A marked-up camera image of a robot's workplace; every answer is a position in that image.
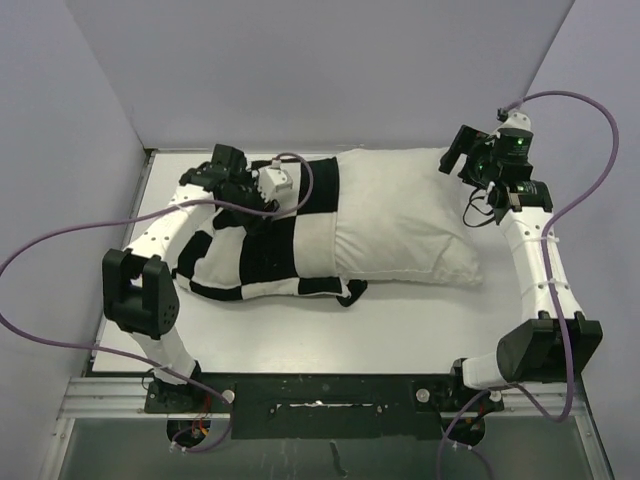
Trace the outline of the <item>black white checkered pillowcase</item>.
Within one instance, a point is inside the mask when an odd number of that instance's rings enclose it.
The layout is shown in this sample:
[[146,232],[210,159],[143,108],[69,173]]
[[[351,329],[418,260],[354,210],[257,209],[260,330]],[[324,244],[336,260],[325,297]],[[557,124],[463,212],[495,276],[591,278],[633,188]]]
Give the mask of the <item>black white checkered pillowcase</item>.
[[334,296],[343,307],[353,305],[368,287],[337,271],[335,237],[340,177],[336,158],[311,160],[305,168],[293,159],[283,169],[294,181],[285,209],[301,201],[314,179],[305,205],[276,218],[261,232],[247,234],[237,213],[224,210],[202,223],[172,268],[177,285],[215,301],[241,301],[263,296]]

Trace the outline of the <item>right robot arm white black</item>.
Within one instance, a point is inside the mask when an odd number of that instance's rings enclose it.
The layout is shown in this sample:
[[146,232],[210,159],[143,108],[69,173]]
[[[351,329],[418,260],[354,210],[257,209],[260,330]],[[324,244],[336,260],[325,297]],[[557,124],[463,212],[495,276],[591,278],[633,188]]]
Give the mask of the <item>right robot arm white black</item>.
[[564,271],[548,225],[550,191],[531,177],[532,140],[531,131],[508,124],[492,134],[463,125],[440,160],[440,172],[449,174],[459,157],[466,158],[458,176],[485,191],[512,254],[522,301],[521,323],[494,352],[462,360],[462,374],[445,384],[446,399],[459,409],[478,401],[484,388],[579,376],[603,338],[600,322],[586,318]]

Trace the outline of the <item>white pillow insert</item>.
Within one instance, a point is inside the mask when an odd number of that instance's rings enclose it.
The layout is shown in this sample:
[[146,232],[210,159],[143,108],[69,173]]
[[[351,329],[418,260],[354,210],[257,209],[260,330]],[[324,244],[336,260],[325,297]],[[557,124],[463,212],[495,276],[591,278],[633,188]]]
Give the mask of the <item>white pillow insert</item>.
[[337,156],[335,258],[348,279],[471,287],[479,254],[463,225],[443,148],[352,149]]

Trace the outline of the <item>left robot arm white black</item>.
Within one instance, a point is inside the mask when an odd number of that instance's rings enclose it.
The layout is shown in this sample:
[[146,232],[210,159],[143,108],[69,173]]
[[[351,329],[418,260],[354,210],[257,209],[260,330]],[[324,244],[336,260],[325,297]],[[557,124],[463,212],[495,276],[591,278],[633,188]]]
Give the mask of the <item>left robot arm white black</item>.
[[209,161],[181,175],[167,214],[125,249],[104,255],[104,315],[141,347],[158,390],[180,410],[198,407],[204,387],[196,380],[199,364],[175,326],[180,303],[172,266],[198,227],[222,207],[254,233],[280,210],[293,186],[279,161],[253,168],[242,151],[217,145]]

